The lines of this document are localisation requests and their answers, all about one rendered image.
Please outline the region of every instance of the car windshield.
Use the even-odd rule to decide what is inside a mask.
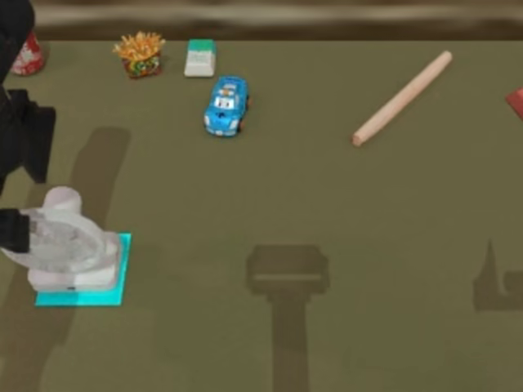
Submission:
[[[214,106],[216,106],[218,109],[234,109],[235,100],[232,98],[225,98],[223,96],[218,96],[214,100]]]

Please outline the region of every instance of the blue toy car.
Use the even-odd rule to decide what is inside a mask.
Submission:
[[[236,136],[249,107],[247,82],[238,76],[221,76],[205,109],[205,129],[216,136]]]

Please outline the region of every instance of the wooden stick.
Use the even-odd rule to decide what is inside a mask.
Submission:
[[[452,54],[449,51],[441,53],[416,78],[412,79],[403,90],[389,100],[374,116],[372,116],[352,136],[352,144],[360,147],[364,142],[380,132],[398,113],[414,98],[425,90],[449,65]]]

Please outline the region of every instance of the french fries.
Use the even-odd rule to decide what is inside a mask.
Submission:
[[[133,37],[131,35],[122,36],[122,42],[115,44],[113,53],[120,58],[130,61],[141,61],[157,54],[165,44],[165,40],[157,33],[143,33]]]

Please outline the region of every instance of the green-brown surface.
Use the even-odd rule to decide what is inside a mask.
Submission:
[[[472,293],[490,239],[500,274],[523,269],[523,122],[503,101],[523,84],[523,45],[220,42],[218,73],[243,75],[253,97],[231,140],[203,129],[215,79],[182,76],[185,43],[140,81],[111,47],[52,43],[45,71],[7,85],[58,110],[50,185],[133,233],[125,303],[35,309],[3,257],[1,392],[282,392],[286,374],[285,392],[523,390],[523,314],[477,312],[500,306],[485,285]],[[454,62],[434,85],[353,148],[444,49]],[[36,206],[42,188],[17,172],[0,206]],[[306,339],[296,298],[249,287],[255,246],[274,245],[329,260]],[[275,338],[277,358],[273,315],[291,346]],[[310,382],[306,367],[282,371],[305,355]]]

